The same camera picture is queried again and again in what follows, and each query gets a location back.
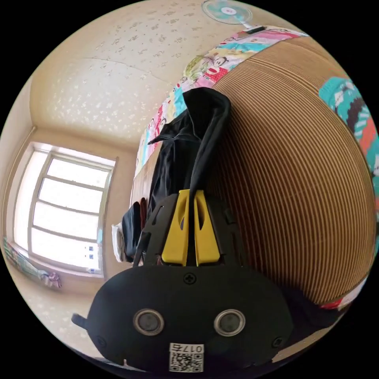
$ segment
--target label sticker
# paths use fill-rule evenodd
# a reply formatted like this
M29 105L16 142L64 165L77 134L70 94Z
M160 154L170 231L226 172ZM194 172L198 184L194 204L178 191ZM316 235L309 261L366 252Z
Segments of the label sticker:
M172 372L203 372L204 345L170 344L170 368Z

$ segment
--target window pane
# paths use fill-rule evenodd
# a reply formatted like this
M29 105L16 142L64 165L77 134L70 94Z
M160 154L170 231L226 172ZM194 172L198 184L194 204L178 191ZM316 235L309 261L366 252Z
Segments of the window pane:
M67 208L98 213L103 192L72 184L44 179L39 193L41 200Z
M15 207L14 239L16 244L28 250L28 222L30 205L39 174L46 162L47 154L35 151L26 167Z
M72 180L89 186L105 187L108 172L81 166L75 163L53 159L47 171L48 175Z
M98 216L36 203L33 224L53 232L96 240L98 221Z
M99 269L98 245L54 236L32 228L33 253L53 261Z

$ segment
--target ceiling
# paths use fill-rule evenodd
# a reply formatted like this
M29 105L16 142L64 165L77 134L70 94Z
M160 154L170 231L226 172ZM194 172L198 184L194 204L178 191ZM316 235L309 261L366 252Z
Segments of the ceiling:
M138 147L185 66L242 25L207 17L202 0L147 0L108 13L61 43L33 74L34 125ZM254 24L295 28L259 8Z

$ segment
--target cartoon print fabric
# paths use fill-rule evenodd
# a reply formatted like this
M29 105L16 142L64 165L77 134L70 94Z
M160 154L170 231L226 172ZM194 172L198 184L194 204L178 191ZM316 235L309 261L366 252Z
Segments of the cartoon print fabric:
M221 42L208 53L195 57L184 69L183 77L175 85L167 99L159 107L144 131L137 155L135 177L156 149L148 142L159 135L162 127L185 111L183 93L198 87L213 87L238 64L277 42L307 37L307 34L268 26L255 34L239 32Z
M374 256L376 256L379 250L379 136L374 121L362 95L350 79L330 78L319 90L319 96L351 130L366 157L375 193L377 232ZM365 281L342 299L323 307L341 308L350 303L358 296Z

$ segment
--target striped wooden panel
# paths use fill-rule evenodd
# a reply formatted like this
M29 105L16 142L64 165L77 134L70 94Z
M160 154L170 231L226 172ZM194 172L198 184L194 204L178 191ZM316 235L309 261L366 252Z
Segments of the striped wooden panel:
M231 100L208 191L231 206L251 265L276 283L333 301L367 275L375 201L366 161L318 97L347 77L313 39L280 42L238 65L214 89Z

